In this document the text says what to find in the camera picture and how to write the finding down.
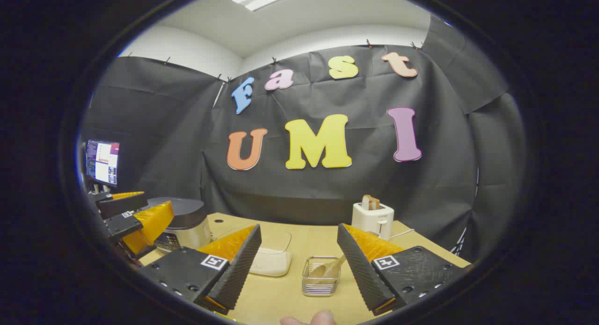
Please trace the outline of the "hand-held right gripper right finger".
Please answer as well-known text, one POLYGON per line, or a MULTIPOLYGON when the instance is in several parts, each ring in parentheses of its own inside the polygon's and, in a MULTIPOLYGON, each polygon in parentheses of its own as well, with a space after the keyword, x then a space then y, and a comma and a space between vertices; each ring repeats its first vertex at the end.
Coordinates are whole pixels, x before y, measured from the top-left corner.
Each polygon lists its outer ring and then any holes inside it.
POLYGON ((425 299, 470 270, 425 246, 404 249, 347 224, 338 225, 336 241, 375 316, 425 299))

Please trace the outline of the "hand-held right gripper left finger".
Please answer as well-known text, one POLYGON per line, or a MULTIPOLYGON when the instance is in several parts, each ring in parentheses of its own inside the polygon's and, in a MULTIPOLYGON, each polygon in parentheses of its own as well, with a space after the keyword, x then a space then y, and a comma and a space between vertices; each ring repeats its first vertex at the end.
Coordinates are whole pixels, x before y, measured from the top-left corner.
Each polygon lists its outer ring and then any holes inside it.
POLYGON ((261 242, 261 227, 253 224, 197 250, 172 250, 140 273, 180 299, 227 314, 237 304, 261 242))

